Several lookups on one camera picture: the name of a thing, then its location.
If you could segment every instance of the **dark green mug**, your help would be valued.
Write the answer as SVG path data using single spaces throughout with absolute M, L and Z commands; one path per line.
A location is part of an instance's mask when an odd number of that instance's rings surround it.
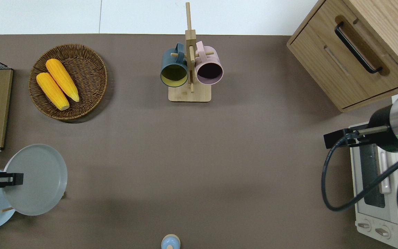
M 188 79 L 187 60 L 183 53 L 183 44 L 168 49 L 162 55 L 161 80 L 170 87 L 179 87 Z

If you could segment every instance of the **mug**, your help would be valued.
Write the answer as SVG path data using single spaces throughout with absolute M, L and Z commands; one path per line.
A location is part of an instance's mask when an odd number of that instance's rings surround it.
M 199 57 L 196 58 L 196 76 L 199 82 L 205 85 L 218 83 L 223 76 L 223 68 L 216 49 L 204 46 L 202 41 L 196 43 Z M 206 55 L 206 52 L 213 52 L 213 55 Z
M 178 43 L 176 48 L 168 49 L 162 55 L 161 80 L 170 87 L 179 87 L 188 79 L 187 60 L 183 53 L 183 44 Z

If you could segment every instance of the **pink mug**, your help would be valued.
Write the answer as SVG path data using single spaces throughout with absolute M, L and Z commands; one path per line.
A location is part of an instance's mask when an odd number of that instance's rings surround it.
M 196 77 L 202 84 L 213 85 L 218 83 L 223 76 L 223 68 L 219 60 L 216 49 L 210 46 L 204 46 L 202 41 L 196 43 L 199 57 L 196 58 Z M 206 55 L 207 52 L 213 52 L 212 55 Z

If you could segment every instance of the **toaster oven window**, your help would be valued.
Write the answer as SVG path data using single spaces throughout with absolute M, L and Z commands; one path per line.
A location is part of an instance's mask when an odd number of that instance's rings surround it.
M 360 149 L 360 162 L 362 166 L 362 183 L 363 188 L 368 186 L 372 180 L 378 176 L 379 157 L 377 145 L 363 145 Z M 379 187 L 375 187 L 364 197 L 367 205 L 373 205 L 378 208 L 385 207 L 385 195 L 381 194 Z

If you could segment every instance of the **black drawer handle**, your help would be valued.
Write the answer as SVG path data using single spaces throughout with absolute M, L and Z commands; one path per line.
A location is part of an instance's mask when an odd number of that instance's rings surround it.
M 382 70 L 382 67 L 379 67 L 377 69 L 372 68 L 367 61 L 363 58 L 363 56 L 357 51 L 357 49 L 351 44 L 351 42 L 346 38 L 346 36 L 342 33 L 340 30 L 340 27 L 343 25 L 343 22 L 340 22 L 336 28 L 334 29 L 334 32 L 338 36 L 338 38 L 345 44 L 347 49 L 354 55 L 354 57 L 360 62 L 360 64 L 368 71 L 370 74 L 375 74 L 379 71 Z

